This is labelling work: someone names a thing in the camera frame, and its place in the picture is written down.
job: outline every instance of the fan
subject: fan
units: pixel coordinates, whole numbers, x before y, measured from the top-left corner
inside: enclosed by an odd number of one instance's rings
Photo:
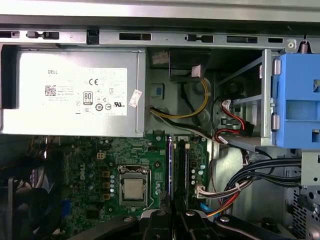
[[[57,174],[59,167],[53,166],[52,162],[44,164],[38,170],[41,174],[36,181],[37,184],[30,182],[30,173],[34,171],[24,169],[11,172],[27,171],[28,175],[11,176],[4,181],[3,187],[0,186],[0,240],[45,239],[49,238],[59,226],[61,221],[61,185],[60,174]]]

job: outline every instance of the green circuit board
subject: green circuit board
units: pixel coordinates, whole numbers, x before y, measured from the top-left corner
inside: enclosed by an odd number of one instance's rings
[[[207,152],[208,141],[205,138],[194,135],[175,135],[175,160],[174,160],[174,181],[175,189],[179,183],[178,171],[184,171],[184,176],[187,179],[185,186],[187,191],[186,204],[189,209],[199,208],[199,199],[195,196],[195,185],[202,183],[204,186],[208,184],[208,165],[209,154]]]
[[[63,159],[61,231],[69,238],[115,216],[159,208],[166,186],[167,137],[73,137]]]

